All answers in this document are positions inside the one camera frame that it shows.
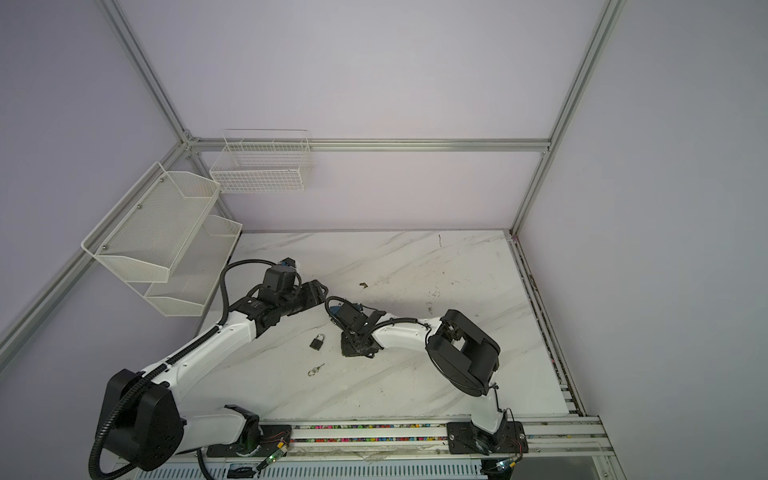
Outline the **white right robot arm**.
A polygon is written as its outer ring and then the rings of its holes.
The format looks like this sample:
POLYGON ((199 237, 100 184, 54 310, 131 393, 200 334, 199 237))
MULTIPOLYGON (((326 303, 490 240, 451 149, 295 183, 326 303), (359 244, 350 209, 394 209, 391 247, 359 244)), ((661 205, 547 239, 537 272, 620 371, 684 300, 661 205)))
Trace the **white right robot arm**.
POLYGON ((509 454, 519 460, 529 451, 523 425, 500 405, 493 381, 501 348, 463 313, 449 309, 429 319, 397 317, 341 298, 332 299, 326 312, 341 330, 343 356, 373 359, 384 350, 418 351, 475 400, 468 421, 446 425, 452 454, 509 454))

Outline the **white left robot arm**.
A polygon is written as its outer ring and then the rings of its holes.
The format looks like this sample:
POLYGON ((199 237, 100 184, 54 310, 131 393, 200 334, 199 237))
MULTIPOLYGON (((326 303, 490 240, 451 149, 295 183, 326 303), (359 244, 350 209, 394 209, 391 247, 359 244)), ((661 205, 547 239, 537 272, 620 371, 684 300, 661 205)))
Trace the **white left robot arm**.
POLYGON ((88 460, 91 478, 151 471, 176 454, 213 445, 249 456, 269 444, 259 416, 238 405, 201 413, 180 409, 193 387, 230 355, 282 318, 325 303, 327 287, 303 281, 292 259, 263 264, 263 281, 235 303, 229 301, 226 277, 219 277, 222 316, 209 330, 145 369, 123 369, 109 380, 88 460))

